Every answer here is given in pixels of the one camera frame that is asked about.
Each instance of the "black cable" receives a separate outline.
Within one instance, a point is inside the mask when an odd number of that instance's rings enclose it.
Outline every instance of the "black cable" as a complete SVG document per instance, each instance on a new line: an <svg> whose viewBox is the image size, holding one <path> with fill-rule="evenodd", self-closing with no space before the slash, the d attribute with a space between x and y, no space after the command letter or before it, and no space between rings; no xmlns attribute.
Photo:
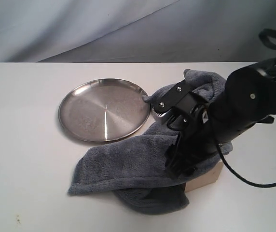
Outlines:
<svg viewBox="0 0 276 232"><path fill-rule="evenodd" d="M216 138L216 135L215 135L215 132L214 132L214 128L213 128L213 124L212 124L212 117L209 117L209 112L208 112L208 108L206 107L206 110L207 110L207 114L208 114L208 119L210 121L210 126L211 126L211 130L212 130L212 137L213 137L213 141L214 141L214 144L215 144L215 147L217 149L217 152L219 153L220 155L220 158L221 160L223 161L223 163L225 164L225 166L228 168L228 170L234 174L237 178L239 178L240 180L242 180L244 183L248 184L248 185L251 185L251 186L254 186L254 187L257 187L257 188L273 188L273 187L276 187L276 182L275 183L272 183L272 184L256 184L256 183L253 183L245 178L243 178L242 176L240 176L226 161L223 153L221 152L221 149L220 149L220 146L219 146L219 142Z"/></svg>

